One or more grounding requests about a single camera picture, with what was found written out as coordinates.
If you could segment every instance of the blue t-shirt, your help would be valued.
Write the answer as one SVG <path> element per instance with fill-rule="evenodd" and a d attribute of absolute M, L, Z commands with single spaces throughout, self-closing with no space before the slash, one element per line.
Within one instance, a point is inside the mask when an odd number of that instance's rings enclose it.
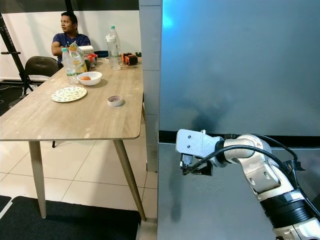
<path fill-rule="evenodd" d="M 69 47 L 74 41 L 78 46 L 90 45 L 90 40 L 86 35 L 78 34 L 77 36 L 75 36 L 75 38 L 71 38 L 65 32 L 56 34 L 53 37 L 52 42 L 59 42 L 61 46 Z M 58 62 L 61 64 L 62 57 L 58 56 Z"/>

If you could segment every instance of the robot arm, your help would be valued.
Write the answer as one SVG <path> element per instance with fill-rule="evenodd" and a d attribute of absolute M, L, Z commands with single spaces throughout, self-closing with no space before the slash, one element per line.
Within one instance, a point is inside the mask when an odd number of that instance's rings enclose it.
<path fill-rule="evenodd" d="M 181 129 L 176 138 L 176 150 L 181 153 L 180 166 L 184 175 L 203 172 L 204 168 L 198 167 L 205 162 L 211 163 L 205 168 L 240 164 L 273 225 L 276 239 L 320 240 L 319 220 L 314 217 L 301 191 L 293 187 L 265 141 L 250 134 L 224 140 L 222 137 L 210 137 L 204 130 Z M 191 166 L 193 156 L 203 159 Z"/>

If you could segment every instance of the snack bag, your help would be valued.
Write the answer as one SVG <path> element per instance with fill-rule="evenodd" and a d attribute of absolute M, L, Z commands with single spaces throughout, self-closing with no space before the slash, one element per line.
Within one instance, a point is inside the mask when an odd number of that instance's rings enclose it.
<path fill-rule="evenodd" d="M 82 50 L 78 47 L 76 41 L 71 43 L 69 47 L 69 53 L 73 59 L 76 74 L 82 74 L 87 72 L 87 66 Z"/>

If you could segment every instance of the white bowl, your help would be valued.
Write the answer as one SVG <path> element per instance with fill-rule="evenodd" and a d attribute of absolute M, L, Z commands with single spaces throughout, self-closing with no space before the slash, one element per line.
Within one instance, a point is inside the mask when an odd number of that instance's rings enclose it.
<path fill-rule="evenodd" d="M 91 80 L 81 80 L 82 77 L 87 76 L 90 77 Z M 102 77 L 102 73 L 98 71 L 87 71 L 79 74 L 76 79 L 79 80 L 80 83 L 86 86 L 93 86 L 100 83 Z"/>

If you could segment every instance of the decorative plate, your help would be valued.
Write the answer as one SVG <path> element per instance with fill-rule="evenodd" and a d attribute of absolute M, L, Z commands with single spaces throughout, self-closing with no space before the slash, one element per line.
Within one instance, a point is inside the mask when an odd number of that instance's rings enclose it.
<path fill-rule="evenodd" d="M 87 90 L 80 86 L 69 86 L 55 91 L 51 99 L 58 103 L 67 103 L 78 100 L 87 94 Z"/>

